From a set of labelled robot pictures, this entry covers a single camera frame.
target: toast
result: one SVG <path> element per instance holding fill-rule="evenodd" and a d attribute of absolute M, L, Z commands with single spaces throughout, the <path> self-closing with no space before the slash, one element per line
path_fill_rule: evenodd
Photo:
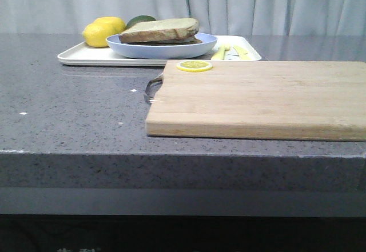
<path fill-rule="evenodd" d="M 173 18 L 139 22 L 120 34 L 121 43 L 183 40 L 198 33 L 199 23 L 194 18 Z"/>

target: yellow knife handle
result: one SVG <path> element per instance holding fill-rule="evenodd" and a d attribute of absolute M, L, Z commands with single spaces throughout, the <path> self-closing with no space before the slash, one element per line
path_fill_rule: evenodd
<path fill-rule="evenodd" d="M 233 48 L 235 49 L 235 51 L 238 53 L 239 58 L 242 61 L 251 61 L 251 58 L 248 57 L 248 51 L 245 48 L 242 48 L 239 45 L 234 45 Z"/>
<path fill-rule="evenodd" d="M 211 57 L 213 61 L 222 61 L 225 56 L 225 46 L 221 45 L 215 54 Z"/>

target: green lime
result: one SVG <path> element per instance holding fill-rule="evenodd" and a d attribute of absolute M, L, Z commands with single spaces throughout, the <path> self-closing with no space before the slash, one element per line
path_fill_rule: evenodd
<path fill-rule="evenodd" d="M 139 22 L 152 22 L 152 21 L 156 21 L 156 19 L 152 16 L 140 15 L 140 16 L 130 19 L 130 21 L 126 25 L 126 29 L 134 26 L 136 23 L 139 23 Z"/>

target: white tray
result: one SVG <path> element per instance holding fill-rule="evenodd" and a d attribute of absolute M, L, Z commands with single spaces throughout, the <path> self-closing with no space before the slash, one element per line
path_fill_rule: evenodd
<path fill-rule="evenodd" d="M 222 43 L 239 45 L 248 50 L 251 61 L 259 61 L 262 57 L 243 37 L 218 35 L 217 43 L 210 52 L 195 59 L 211 59 Z M 116 54 L 111 48 L 95 48 L 88 46 L 85 42 L 79 43 L 74 47 L 57 55 L 58 60 L 65 65 L 90 65 L 90 66 L 165 66 L 166 59 L 131 59 Z M 239 61 L 238 55 L 231 47 L 225 52 L 225 61 Z"/>

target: lemon slice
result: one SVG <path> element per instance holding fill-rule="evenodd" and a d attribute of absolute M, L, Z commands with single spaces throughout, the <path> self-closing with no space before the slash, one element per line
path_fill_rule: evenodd
<path fill-rule="evenodd" d="M 207 61 L 183 61 L 177 64 L 177 68 L 187 72 L 203 72 L 210 70 L 212 64 Z"/>

